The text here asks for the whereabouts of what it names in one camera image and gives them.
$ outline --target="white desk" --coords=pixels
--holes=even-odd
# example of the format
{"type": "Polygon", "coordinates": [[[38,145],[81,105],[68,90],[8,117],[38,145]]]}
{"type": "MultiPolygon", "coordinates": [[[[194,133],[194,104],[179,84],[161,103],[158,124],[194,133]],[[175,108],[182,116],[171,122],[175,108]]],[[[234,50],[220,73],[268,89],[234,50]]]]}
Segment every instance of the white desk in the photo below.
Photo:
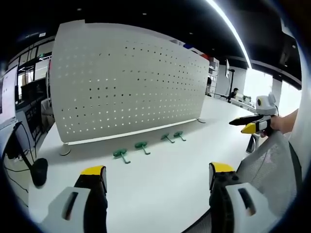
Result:
{"type": "Polygon", "coordinates": [[[74,186],[80,172],[91,166],[107,167],[107,231],[109,233],[181,233],[208,209],[208,164],[224,162],[235,169],[247,156],[250,135],[240,133],[243,126],[228,122],[250,113],[221,100],[206,97],[197,121],[123,138],[72,146],[67,156],[59,156],[61,147],[57,127],[53,125],[38,157],[48,160],[47,181],[41,189],[31,183],[29,211],[42,221],[49,203],[67,186],[74,186]],[[164,133],[183,130],[186,142],[161,141],[164,133]],[[134,144],[148,141],[145,155],[134,144]],[[126,165],[114,159],[112,152],[127,148],[126,165]]]}
{"type": "Polygon", "coordinates": [[[243,102],[240,102],[236,99],[230,99],[230,102],[238,107],[241,107],[241,108],[244,108],[252,113],[256,113],[256,108],[254,108],[253,106],[251,105],[248,105],[246,103],[243,103],[243,102]]]}

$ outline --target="white perforated panel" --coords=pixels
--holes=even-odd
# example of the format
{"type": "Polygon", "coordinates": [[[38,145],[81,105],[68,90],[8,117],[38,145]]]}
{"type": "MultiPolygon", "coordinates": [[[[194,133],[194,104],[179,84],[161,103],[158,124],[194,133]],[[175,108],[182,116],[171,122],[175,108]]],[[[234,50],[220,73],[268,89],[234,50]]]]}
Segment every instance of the white perforated panel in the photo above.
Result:
{"type": "Polygon", "coordinates": [[[209,62],[148,34],[61,24],[52,54],[51,95],[63,142],[198,118],[209,62]]]}

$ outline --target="human hand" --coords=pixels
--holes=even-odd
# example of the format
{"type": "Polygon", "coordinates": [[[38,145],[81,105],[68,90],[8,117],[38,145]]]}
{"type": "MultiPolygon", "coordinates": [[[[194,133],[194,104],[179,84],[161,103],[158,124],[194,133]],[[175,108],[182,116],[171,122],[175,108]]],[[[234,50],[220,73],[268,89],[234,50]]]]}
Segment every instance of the human hand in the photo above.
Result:
{"type": "MultiPolygon", "coordinates": [[[[271,122],[270,122],[270,127],[273,130],[279,130],[279,131],[283,131],[283,118],[280,116],[271,116],[271,122]]],[[[263,131],[260,133],[261,137],[265,137],[267,136],[266,132],[263,131]]]]}

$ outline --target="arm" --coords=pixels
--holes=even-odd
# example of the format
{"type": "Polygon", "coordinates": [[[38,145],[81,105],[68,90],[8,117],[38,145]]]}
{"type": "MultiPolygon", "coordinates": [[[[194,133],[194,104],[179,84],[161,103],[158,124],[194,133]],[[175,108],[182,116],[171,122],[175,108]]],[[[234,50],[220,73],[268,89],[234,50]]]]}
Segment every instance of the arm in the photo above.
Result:
{"type": "Polygon", "coordinates": [[[271,118],[271,128],[280,130],[282,133],[291,132],[296,121],[297,113],[298,109],[285,117],[273,116],[271,118]]]}

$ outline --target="ceiling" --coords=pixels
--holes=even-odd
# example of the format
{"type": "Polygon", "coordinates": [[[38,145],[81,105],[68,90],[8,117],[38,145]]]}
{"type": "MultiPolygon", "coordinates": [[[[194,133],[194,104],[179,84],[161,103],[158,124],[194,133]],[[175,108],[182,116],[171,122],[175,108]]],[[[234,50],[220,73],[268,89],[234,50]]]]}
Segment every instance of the ceiling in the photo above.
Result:
{"type": "MultiPolygon", "coordinates": [[[[280,19],[273,10],[260,0],[216,2],[235,26],[251,60],[284,70],[301,80],[296,42],[282,32],[280,19]]],[[[218,58],[221,64],[229,58],[231,66],[247,67],[232,32],[205,0],[86,1],[83,4],[71,3],[70,6],[49,2],[48,5],[27,4],[13,9],[18,20],[2,26],[6,32],[2,37],[3,44],[6,44],[1,51],[2,60],[10,60],[42,39],[38,37],[39,33],[46,32],[46,37],[55,35],[60,23],[85,19],[86,23],[122,23],[154,30],[193,45],[218,58]]],[[[299,86],[274,69],[252,65],[277,79],[299,86]]]]}

